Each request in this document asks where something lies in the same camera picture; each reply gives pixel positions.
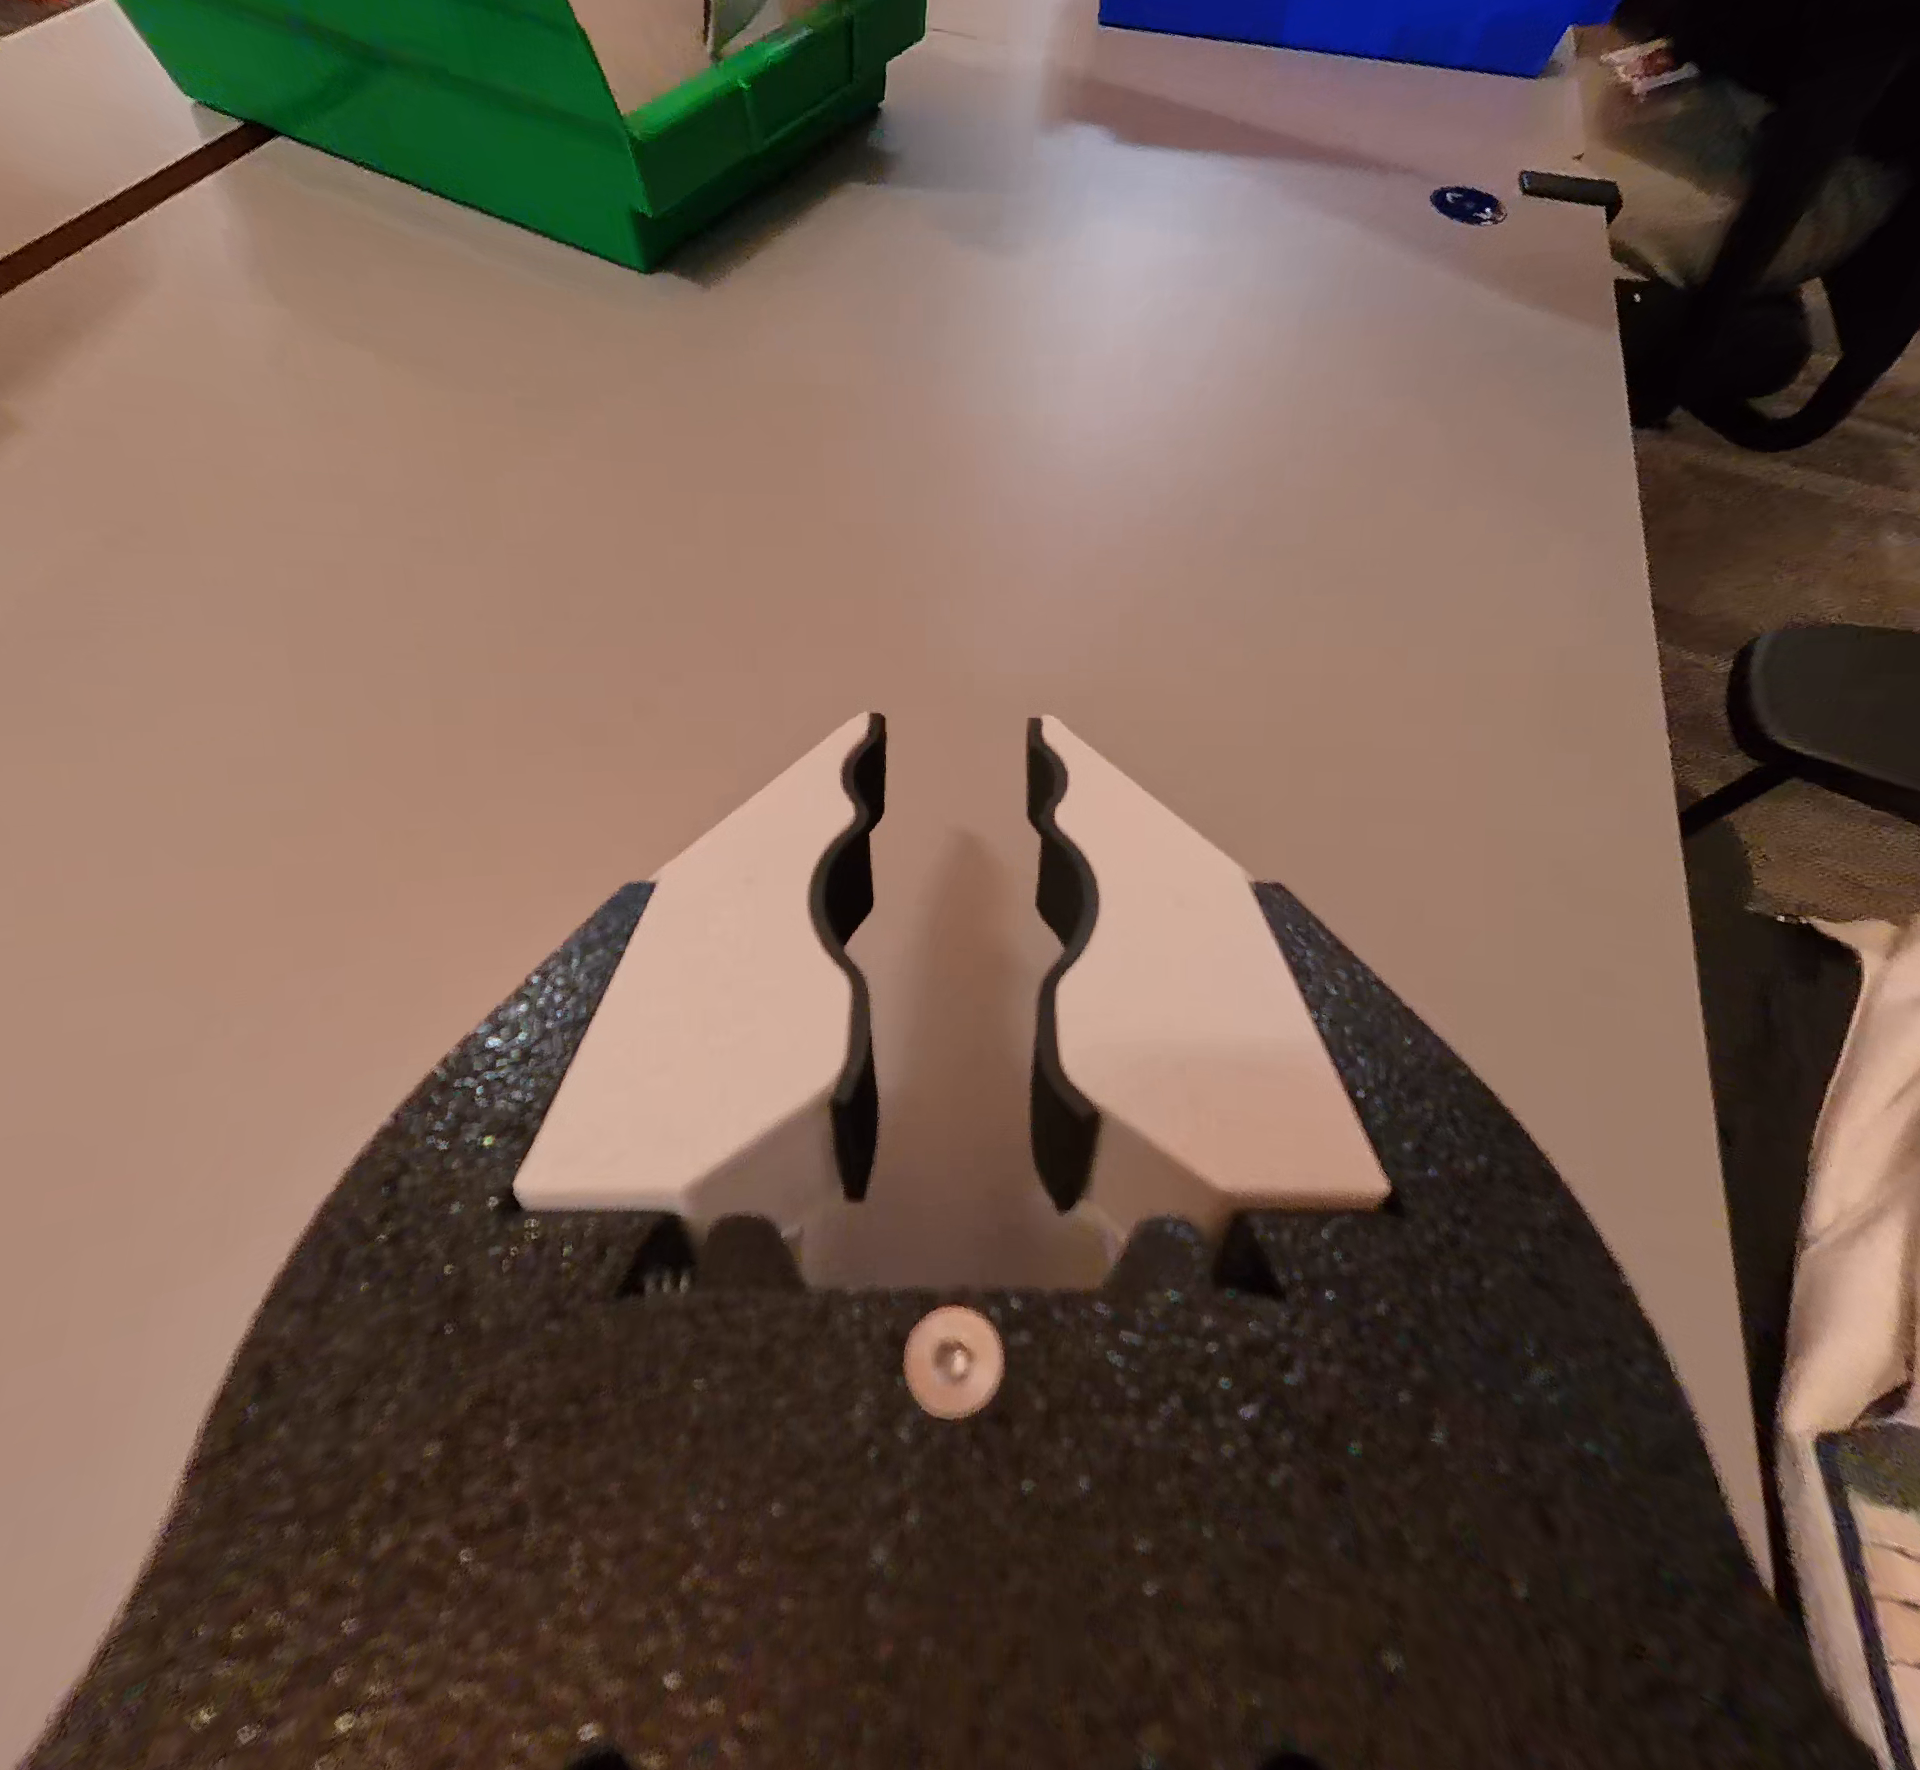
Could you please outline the person's white clothing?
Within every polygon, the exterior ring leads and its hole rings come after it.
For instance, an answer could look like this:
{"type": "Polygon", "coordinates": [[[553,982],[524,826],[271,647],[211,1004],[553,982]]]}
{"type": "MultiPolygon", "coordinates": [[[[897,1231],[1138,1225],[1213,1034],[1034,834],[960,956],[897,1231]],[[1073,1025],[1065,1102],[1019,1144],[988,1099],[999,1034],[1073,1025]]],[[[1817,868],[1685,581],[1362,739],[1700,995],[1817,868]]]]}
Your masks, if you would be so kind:
{"type": "Polygon", "coordinates": [[[1773,1475],[1818,1675],[1915,1767],[1918,937],[1817,921],[1861,987],[1812,1137],[1773,1475]]]}

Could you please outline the grey desk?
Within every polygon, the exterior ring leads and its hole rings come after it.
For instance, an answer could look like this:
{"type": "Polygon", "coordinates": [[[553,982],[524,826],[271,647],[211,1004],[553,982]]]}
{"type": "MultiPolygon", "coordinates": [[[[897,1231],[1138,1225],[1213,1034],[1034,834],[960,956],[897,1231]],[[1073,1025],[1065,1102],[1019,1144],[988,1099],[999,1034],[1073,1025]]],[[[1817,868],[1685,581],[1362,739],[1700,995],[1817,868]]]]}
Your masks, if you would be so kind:
{"type": "Polygon", "coordinates": [[[829,1283],[1069,1284],[1023,745],[1309,903],[1556,1158],[1762,1536],[1563,80],[929,0],[658,274],[276,143],[5,301],[5,1767],[315,1206],[621,884],[879,709],[829,1283]]]}

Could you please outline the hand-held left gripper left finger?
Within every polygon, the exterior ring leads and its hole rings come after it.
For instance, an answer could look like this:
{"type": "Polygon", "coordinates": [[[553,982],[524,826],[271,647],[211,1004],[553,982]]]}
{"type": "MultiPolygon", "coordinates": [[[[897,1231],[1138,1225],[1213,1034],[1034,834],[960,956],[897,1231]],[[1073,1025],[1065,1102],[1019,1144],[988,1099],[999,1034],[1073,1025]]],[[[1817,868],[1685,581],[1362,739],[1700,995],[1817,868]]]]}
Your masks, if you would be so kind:
{"type": "Polygon", "coordinates": [[[513,1181],[528,1212],[805,1223],[867,1198],[886,726],[860,711],[646,885],[636,929],[513,1181]]]}

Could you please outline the green plastic bin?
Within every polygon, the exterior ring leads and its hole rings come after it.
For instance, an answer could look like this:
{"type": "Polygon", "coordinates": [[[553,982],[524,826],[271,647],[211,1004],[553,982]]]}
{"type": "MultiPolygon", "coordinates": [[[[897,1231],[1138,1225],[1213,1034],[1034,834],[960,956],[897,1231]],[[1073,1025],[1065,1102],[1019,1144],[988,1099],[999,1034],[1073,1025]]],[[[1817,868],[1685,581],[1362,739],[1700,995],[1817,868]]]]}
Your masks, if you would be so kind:
{"type": "Polygon", "coordinates": [[[190,101],[628,270],[881,105],[926,0],[768,0],[621,112],[569,0],[114,0],[190,101]]]}

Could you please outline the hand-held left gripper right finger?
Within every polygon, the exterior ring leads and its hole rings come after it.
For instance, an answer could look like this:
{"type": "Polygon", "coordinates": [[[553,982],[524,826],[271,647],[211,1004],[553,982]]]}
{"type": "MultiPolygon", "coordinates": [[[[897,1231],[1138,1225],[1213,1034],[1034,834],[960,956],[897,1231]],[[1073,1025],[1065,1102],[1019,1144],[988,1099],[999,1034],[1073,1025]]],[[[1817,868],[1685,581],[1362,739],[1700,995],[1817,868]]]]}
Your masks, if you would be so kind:
{"type": "Polygon", "coordinates": [[[1373,1212],[1390,1181],[1249,873],[1052,717],[1031,718],[1031,1155],[1080,1223],[1373,1212]]]}

